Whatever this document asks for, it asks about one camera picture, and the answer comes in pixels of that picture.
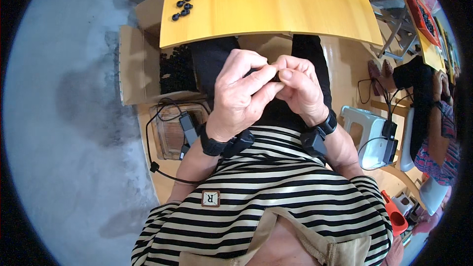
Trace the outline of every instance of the red tray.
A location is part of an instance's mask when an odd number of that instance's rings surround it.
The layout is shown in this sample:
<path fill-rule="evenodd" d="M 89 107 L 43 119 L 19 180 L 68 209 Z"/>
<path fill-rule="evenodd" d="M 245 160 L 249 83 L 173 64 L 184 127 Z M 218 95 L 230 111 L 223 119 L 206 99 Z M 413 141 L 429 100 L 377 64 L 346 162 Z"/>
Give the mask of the red tray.
<path fill-rule="evenodd" d="M 440 48 L 439 32 L 435 26 L 434 18 L 430 14 L 429 9 L 424 5 L 424 3 L 422 3 L 421 0 L 407 0 L 407 4 L 411 9 L 411 14 L 414 18 L 417 29 L 419 29 L 425 35 L 425 37 L 427 37 L 430 43 Z M 428 21 L 434 28 L 433 34 L 429 31 L 427 25 L 425 24 L 420 6 L 424 9 L 424 13 L 428 16 Z"/>

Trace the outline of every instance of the black pants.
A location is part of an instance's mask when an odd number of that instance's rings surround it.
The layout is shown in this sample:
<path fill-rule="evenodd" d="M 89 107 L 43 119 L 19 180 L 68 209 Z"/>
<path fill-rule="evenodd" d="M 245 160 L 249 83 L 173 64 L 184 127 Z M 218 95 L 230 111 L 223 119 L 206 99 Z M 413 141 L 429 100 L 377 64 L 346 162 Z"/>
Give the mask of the black pants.
<path fill-rule="evenodd" d="M 421 56 L 417 56 L 407 64 L 396 67 L 393 72 L 397 88 L 413 87 L 414 118 L 412 121 L 411 157 L 415 159 L 429 131 L 429 117 L 433 106 L 432 76 L 435 69 L 424 64 Z"/>
<path fill-rule="evenodd" d="M 193 42 L 189 44 L 189 47 L 192 52 L 192 61 L 200 91 L 207 94 L 209 104 L 212 107 L 217 76 L 230 51 L 232 49 L 239 49 L 240 46 L 235 37 L 224 37 Z M 291 55 L 307 59 L 314 64 L 317 78 L 322 88 L 323 103 L 331 109 L 330 80 L 327 63 L 323 56 L 322 46 L 320 45 L 320 38 L 310 35 L 294 35 Z M 266 105 L 263 115 L 254 125 L 286 127 L 298 132 L 302 132 L 305 129 L 305 122 L 302 118 L 298 114 L 293 113 L 285 101 L 279 99 L 273 99 Z"/>

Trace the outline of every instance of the yellow table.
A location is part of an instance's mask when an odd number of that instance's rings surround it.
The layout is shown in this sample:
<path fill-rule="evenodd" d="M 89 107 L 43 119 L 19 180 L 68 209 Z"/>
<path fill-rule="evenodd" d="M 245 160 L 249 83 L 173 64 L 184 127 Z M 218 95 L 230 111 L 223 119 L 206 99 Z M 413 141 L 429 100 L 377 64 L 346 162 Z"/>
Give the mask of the yellow table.
<path fill-rule="evenodd" d="M 172 21 L 179 0 L 164 0 L 161 48 L 242 34 L 329 35 L 382 45 L 368 0 L 192 0 L 190 15 Z"/>
<path fill-rule="evenodd" d="M 409 5 L 407 4 L 406 0 L 404 0 L 404 2 L 412 18 Z M 446 69 L 445 69 L 443 57 L 437 51 L 436 46 L 431 44 L 430 41 L 427 39 L 427 37 L 425 37 L 425 35 L 419 29 L 417 29 L 415 25 L 414 25 L 414 28 L 417 31 L 417 38 L 419 39 L 419 42 L 421 43 L 422 57 L 424 59 L 424 63 L 431 66 L 432 68 L 445 72 Z"/>

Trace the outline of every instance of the gray concrete floor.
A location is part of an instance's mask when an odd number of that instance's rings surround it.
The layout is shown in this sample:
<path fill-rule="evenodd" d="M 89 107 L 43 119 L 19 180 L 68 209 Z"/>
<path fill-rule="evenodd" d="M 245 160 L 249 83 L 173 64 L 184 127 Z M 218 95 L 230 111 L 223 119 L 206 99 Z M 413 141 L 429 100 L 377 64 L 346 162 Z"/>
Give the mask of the gray concrete floor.
<path fill-rule="evenodd" d="M 32 0 L 4 91 L 11 174 L 34 229 L 62 265 L 129 265 L 157 205 L 132 107 L 117 88 L 128 0 Z"/>

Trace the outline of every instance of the black and cream stripes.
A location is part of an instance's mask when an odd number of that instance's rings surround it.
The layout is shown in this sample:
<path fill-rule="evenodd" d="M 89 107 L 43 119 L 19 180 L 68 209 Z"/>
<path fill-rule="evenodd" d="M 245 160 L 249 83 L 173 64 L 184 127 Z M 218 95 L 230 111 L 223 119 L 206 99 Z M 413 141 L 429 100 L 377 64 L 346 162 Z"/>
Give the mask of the black and cream stripes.
<path fill-rule="evenodd" d="M 371 236 L 365 265 L 379 265 L 393 239 L 375 180 L 350 181 L 302 149 L 299 133 L 252 127 L 255 144 L 225 160 L 182 203 L 150 213 L 133 265 L 178 265 L 181 251 L 218 258 L 246 253 L 263 211 L 283 207 L 301 224 L 336 242 Z M 220 191 L 220 207 L 202 207 L 203 190 Z"/>

